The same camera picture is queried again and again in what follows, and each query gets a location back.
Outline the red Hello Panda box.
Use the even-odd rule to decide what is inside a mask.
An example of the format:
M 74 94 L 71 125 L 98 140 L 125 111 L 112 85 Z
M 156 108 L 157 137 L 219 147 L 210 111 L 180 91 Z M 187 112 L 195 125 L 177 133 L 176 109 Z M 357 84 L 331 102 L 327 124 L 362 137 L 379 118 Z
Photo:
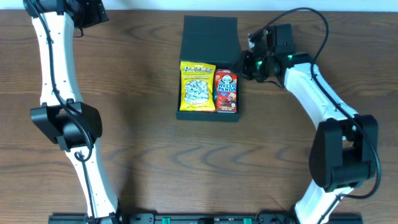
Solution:
M 215 72 L 215 108 L 218 113 L 238 111 L 238 76 L 230 70 L 217 69 Z

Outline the dark green box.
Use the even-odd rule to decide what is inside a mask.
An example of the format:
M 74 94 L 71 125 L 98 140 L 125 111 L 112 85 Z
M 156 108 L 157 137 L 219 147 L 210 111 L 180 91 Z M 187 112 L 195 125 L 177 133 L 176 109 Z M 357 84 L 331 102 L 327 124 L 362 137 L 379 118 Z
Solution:
M 184 16 L 182 44 L 179 62 L 199 62 L 229 69 L 238 61 L 241 48 L 238 38 L 237 17 Z M 237 83 L 236 113 L 210 113 L 204 111 L 180 111 L 182 86 L 179 75 L 178 106 L 175 112 L 179 120 L 238 122 L 240 119 L 240 82 Z

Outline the yellow Hacks candy bag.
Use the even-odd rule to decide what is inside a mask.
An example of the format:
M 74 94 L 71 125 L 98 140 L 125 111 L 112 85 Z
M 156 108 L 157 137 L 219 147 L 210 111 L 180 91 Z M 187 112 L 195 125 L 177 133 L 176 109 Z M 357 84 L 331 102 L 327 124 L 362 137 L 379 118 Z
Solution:
M 216 66 L 208 63 L 180 62 L 180 111 L 213 112 L 213 79 Z

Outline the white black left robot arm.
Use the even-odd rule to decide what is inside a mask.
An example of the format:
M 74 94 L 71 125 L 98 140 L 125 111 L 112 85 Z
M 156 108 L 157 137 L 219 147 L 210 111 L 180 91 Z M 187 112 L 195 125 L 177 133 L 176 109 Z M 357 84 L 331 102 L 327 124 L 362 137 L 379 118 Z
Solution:
M 123 215 L 101 155 L 99 111 L 78 87 L 75 31 L 108 21 L 101 0 L 24 0 L 37 34 L 42 68 L 40 106 L 30 111 L 38 129 L 69 158 L 87 203 L 83 215 L 51 215 L 49 223 L 122 223 Z

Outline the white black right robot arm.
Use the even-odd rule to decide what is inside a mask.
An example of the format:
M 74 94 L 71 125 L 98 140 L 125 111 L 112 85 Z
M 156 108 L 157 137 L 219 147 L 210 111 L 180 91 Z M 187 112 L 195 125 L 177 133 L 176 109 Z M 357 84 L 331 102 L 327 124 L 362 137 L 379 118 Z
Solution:
M 333 91 L 307 53 L 242 52 L 239 75 L 265 83 L 277 77 L 309 115 L 316 134 L 310 150 L 312 181 L 294 205 L 286 223 L 328 223 L 344 198 L 365 181 L 381 177 L 377 154 L 378 125 L 371 115 L 360 115 Z

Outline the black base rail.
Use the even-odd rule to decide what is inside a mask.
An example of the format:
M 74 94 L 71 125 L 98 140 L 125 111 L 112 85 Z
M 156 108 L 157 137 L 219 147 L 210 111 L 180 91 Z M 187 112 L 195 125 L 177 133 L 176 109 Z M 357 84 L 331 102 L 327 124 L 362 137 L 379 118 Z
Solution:
M 103 218 L 90 218 L 88 215 L 51 215 L 48 224 L 84 224 L 84 223 L 128 223 L 128 224 L 275 224 L 297 223 L 290 215 L 282 213 L 261 213 L 259 215 L 154 215 L 136 213 L 117 216 L 112 214 Z

